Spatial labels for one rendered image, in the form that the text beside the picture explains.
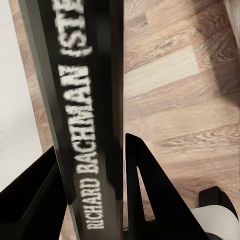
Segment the hardback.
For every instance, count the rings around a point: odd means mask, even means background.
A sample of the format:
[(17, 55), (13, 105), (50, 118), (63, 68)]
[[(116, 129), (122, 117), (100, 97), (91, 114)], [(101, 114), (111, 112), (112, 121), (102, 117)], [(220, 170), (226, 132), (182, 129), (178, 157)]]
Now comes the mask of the hardback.
[(123, 240), (124, 0), (17, 0), (76, 240)]

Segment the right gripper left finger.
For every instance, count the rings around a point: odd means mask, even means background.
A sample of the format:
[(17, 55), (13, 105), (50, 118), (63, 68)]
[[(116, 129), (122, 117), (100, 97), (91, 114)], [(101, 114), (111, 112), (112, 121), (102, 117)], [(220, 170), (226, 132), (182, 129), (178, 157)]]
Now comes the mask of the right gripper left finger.
[(0, 240), (59, 240), (67, 204), (52, 146), (0, 192)]

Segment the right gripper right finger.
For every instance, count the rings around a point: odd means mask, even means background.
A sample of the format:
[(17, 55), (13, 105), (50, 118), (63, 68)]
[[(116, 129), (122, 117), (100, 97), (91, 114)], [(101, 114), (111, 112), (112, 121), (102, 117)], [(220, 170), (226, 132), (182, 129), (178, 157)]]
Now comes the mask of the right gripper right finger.
[[(145, 142), (125, 135), (129, 240), (210, 240)], [(137, 167), (156, 219), (145, 220)]]

